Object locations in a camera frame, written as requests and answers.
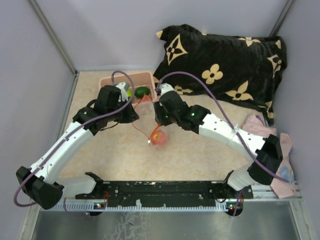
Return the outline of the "clear zip top bag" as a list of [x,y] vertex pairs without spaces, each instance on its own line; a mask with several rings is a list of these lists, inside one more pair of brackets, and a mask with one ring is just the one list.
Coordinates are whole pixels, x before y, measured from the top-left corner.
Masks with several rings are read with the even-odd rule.
[[155,131],[165,132],[163,126],[157,124],[155,121],[154,102],[152,101],[151,96],[145,95],[137,102],[133,109],[139,115],[139,120],[136,120],[132,126],[146,137],[148,145],[155,147],[165,146],[167,143],[165,145],[153,145],[151,143],[151,136]]

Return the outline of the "red apple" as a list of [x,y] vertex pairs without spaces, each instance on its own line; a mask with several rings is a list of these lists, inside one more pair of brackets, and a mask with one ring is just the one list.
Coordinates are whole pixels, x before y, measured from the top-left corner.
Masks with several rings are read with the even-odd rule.
[[168,138],[164,131],[157,130],[151,135],[150,141],[153,145],[163,146],[167,143]]

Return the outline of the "pink plastic bin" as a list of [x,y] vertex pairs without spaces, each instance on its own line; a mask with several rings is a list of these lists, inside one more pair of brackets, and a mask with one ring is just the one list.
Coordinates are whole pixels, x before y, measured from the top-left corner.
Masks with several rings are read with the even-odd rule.
[[[150,90],[149,96],[151,96],[152,100],[155,100],[157,98],[157,93],[155,91],[156,87],[155,87],[154,78],[150,71],[136,71],[136,72],[128,73],[128,75],[134,83],[135,90],[138,87],[147,87]],[[119,84],[121,82],[127,82],[131,84],[126,76],[124,76],[121,73],[116,73],[114,75],[114,83]],[[111,84],[112,84],[112,79],[110,76],[102,78],[98,84],[98,91],[100,91],[102,87],[106,85],[111,85]]]

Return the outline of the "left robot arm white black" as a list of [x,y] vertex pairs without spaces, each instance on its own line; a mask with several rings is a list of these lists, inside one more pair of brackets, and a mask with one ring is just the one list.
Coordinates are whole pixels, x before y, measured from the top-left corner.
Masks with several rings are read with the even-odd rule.
[[75,153],[109,122],[127,124],[139,119],[128,90],[134,91],[135,88],[127,82],[102,87],[97,98],[76,113],[67,130],[47,153],[29,168],[22,166],[16,171],[19,189],[45,210],[63,198],[77,195],[101,197],[104,186],[92,173],[70,178],[60,178],[59,175]]

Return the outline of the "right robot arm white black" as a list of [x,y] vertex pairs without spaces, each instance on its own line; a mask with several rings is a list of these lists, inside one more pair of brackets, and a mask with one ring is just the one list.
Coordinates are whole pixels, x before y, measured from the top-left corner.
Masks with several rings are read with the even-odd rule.
[[188,106],[174,91],[161,95],[154,103],[155,121],[162,126],[176,124],[185,131],[215,139],[238,151],[249,163],[232,170],[225,178],[223,192],[235,198],[243,188],[261,184],[269,186],[277,175],[283,154],[280,139],[255,135],[236,126],[230,126],[205,107]]

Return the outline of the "light green apple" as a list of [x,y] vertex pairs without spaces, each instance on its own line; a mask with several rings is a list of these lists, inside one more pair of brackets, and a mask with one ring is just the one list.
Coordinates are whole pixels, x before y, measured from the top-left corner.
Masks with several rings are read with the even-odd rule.
[[133,95],[133,94],[132,94],[132,91],[131,91],[130,89],[128,89],[128,90],[127,90],[127,96],[128,96],[129,98],[131,98],[132,95]]

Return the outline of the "dark green avocado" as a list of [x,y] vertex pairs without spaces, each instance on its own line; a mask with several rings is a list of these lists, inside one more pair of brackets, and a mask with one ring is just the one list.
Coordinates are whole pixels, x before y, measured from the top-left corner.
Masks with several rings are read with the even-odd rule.
[[140,86],[135,89],[134,96],[141,99],[150,94],[150,89],[146,86]]

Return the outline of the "black floral blanket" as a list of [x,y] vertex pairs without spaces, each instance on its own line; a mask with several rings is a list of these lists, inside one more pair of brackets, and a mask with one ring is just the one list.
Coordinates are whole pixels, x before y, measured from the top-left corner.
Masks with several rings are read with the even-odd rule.
[[287,46],[280,36],[225,36],[188,25],[156,33],[164,57],[153,77],[180,95],[213,93],[220,100],[262,112],[274,124],[274,95],[287,68]]

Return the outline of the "pink cloth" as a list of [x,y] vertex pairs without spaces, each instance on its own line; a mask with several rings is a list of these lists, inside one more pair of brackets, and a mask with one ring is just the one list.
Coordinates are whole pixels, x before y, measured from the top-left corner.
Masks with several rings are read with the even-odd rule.
[[[269,135],[277,135],[274,127],[266,126],[259,115],[249,114],[242,125],[242,129],[254,135],[268,137]],[[292,149],[292,141],[287,133],[279,135],[283,160],[276,172],[278,176],[288,180],[288,183],[273,179],[271,188],[279,199],[293,197],[296,195],[295,176],[293,168],[290,164],[289,153]]]

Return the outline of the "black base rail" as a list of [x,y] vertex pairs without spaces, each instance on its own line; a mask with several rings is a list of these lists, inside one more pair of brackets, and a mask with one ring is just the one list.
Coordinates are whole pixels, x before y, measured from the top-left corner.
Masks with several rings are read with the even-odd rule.
[[239,192],[222,181],[104,181],[77,200],[106,200],[108,207],[214,207],[216,200],[236,199]]

